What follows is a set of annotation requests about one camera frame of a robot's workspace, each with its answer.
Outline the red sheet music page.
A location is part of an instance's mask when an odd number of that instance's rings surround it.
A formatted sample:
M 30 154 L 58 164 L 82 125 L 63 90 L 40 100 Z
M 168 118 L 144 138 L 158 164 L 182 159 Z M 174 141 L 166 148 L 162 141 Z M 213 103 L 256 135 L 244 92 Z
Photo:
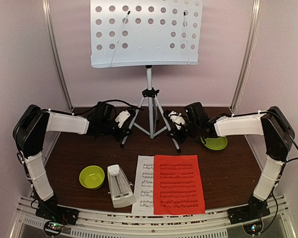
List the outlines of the red sheet music page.
M 153 214 L 199 215 L 206 211 L 197 155 L 155 155 Z

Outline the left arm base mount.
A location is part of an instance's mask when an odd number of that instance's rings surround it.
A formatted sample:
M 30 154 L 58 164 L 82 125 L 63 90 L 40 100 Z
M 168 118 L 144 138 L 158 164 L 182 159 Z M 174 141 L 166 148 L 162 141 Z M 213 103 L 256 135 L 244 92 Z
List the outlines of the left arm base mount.
M 75 225 L 79 211 L 58 205 L 56 195 L 46 201 L 38 199 L 38 208 L 35 215 L 46 220 L 54 221 L 63 225 Z

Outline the white folding music stand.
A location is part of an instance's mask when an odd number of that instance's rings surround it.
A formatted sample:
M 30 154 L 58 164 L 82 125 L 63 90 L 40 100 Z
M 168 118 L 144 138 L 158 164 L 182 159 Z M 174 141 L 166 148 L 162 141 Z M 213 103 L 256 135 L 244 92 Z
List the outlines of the white folding music stand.
M 92 0 L 91 66 L 144 66 L 150 138 L 159 135 L 157 113 L 163 113 L 152 86 L 155 65 L 196 65 L 203 3 L 200 0 Z

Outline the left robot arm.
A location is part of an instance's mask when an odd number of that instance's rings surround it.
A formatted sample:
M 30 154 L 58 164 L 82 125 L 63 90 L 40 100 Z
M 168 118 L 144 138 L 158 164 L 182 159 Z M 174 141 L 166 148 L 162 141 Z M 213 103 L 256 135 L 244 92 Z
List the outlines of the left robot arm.
M 118 113 L 109 102 L 98 102 L 81 113 L 66 113 L 42 109 L 30 105 L 13 129 L 13 139 L 18 149 L 18 159 L 23 165 L 26 178 L 32 185 L 37 198 L 45 202 L 42 212 L 50 220 L 61 216 L 61 208 L 50 200 L 54 197 L 43 163 L 43 144 L 48 132 L 67 132 L 89 135 L 94 138 L 111 135 L 120 142 L 131 134 L 128 121 L 135 116 L 135 110 L 128 108 Z

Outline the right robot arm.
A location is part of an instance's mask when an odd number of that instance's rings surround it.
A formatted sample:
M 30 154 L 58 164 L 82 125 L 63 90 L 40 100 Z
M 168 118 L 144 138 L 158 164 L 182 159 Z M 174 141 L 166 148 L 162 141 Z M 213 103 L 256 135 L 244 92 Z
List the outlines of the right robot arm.
M 220 138 L 233 135 L 260 135 L 266 145 L 266 163 L 252 196 L 256 199 L 245 207 L 245 215 L 255 219 L 264 210 L 262 201 L 271 194 L 282 176 L 287 157 L 294 144 L 295 132 L 277 106 L 266 111 L 242 115 L 220 114 L 208 117 L 201 103 L 196 102 L 184 108 L 186 115 L 175 111 L 166 112 L 165 117 L 174 125 L 170 135 L 178 143 L 187 137 Z

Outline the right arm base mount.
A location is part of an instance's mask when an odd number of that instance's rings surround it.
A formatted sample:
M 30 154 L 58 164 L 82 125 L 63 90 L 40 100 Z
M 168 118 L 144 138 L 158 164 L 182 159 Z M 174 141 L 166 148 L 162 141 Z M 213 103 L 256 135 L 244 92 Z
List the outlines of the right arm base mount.
M 227 214 L 230 223 L 233 225 L 268 216 L 270 215 L 270 210 L 266 200 L 261 201 L 252 195 L 248 200 L 248 204 L 240 207 L 230 208 L 227 210 Z

